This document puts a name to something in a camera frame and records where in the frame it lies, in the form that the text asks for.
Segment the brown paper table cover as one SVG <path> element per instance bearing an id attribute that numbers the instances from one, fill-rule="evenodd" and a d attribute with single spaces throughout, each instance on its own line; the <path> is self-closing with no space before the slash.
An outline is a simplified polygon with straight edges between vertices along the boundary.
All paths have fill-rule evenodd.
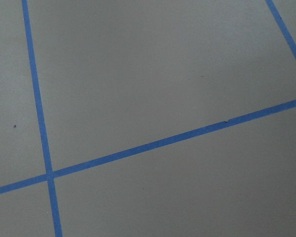
<path id="1" fill-rule="evenodd" d="M 0 0 L 0 237 L 296 237 L 296 0 Z"/>

